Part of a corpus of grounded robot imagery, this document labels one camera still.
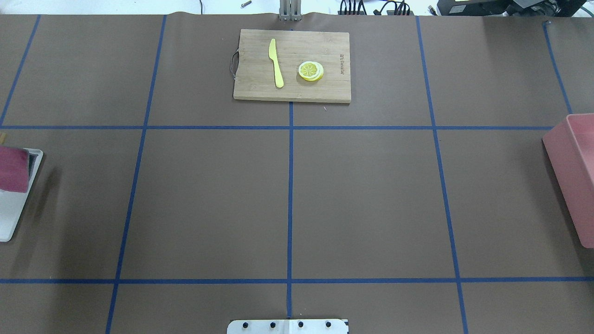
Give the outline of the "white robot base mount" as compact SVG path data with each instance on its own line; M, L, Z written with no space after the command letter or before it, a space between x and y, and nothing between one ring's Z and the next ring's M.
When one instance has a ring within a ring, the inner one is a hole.
M348 334L348 320L343 319L261 319L236 320L227 326L227 334Z

